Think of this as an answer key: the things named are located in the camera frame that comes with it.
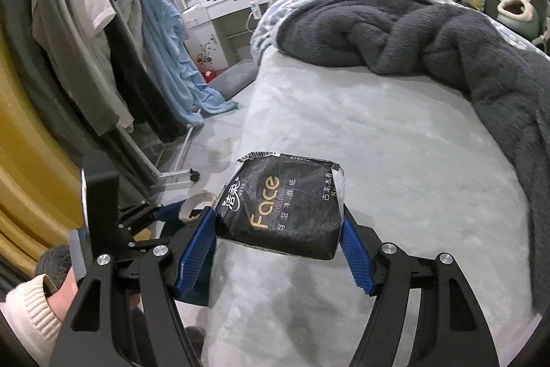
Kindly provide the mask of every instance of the silver bolt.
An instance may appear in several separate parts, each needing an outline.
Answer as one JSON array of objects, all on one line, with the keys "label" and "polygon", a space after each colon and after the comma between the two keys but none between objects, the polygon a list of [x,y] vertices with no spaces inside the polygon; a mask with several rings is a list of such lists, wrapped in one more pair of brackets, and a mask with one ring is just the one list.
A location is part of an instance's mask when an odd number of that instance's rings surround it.
[{"label": "silver bolt", "polygon": [[100,266],[108,265],[111,262],[111,256],[107,253],[97,257],[97,264]]},{"label": "silver bolt", "polygon": [[445,265],[449,265],[453,262],[453,256],[449,253],[442,253],[439,255],[439,259],[441,260],[441,263]]},{"label": "silver bolt", "polygon": [[391,255],[391,254],[397,252],[397,246],[395,246],[394,243],[385,242],[385,243],[382,245],[382,252],[388,253],[388,254]]},{"label": "silver bolt", "polygon": [[168,253],[168,248],[164,245],[162,246],[157,246],[156,248],[153,249],[153,253],[157,256],[157,257],[162,257],[163,255],[166,255]]}]

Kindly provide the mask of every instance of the bed sheet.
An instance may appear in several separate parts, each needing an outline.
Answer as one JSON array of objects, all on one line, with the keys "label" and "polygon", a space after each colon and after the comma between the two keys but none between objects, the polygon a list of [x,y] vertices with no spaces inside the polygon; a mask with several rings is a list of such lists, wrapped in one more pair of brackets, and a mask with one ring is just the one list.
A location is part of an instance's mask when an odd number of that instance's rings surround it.
[{"label": "bed sheet", "polygon": [[[339,163],[359,224],[411,255],[453,254],[509,357],[533,319],[526,198],[471,104],[426,77],[312,66],[273,47],[255,85],[235,158],[275,151]],[[419,297],[411,291],[395,366],[408,363]],[[219,240],[203,362],[346,366],[373,302],[340,249],[318,261]]]}]

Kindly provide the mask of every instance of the yellow curtain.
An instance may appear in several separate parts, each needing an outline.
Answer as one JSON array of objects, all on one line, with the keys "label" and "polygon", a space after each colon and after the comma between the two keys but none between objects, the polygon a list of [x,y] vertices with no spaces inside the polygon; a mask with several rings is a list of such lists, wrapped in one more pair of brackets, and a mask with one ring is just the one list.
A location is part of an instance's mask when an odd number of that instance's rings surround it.
[{"label": "yellow curtain", "polygon": [[82,224],[78,168],[36,115],[0,34],[0,253],[32,275]]}]

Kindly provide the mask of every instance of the cream knit sleeve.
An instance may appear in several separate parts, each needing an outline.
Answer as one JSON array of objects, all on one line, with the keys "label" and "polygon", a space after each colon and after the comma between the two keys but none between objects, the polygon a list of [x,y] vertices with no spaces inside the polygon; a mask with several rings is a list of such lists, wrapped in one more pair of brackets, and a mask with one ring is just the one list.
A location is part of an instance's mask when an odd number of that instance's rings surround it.
[{"label": "cream knit sleeve", "polygon": [[61,322],[48,306],[45,288],[56,292],[48,276],[41,275],[22,283],[0,304],[0,311],[25,350],[41,366],[50,363]]}]

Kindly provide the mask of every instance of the black tissue package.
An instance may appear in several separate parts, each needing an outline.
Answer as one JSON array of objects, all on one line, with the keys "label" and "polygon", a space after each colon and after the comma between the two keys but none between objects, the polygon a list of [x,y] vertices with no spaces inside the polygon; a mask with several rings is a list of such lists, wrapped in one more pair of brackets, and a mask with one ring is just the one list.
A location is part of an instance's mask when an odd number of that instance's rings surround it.
[{"label": "black tissue package", "polygon": [[338,164],[281,153],[238,160],[216,204],[216,235],[240,244],[310,259],[336,253],[344,207]]}]

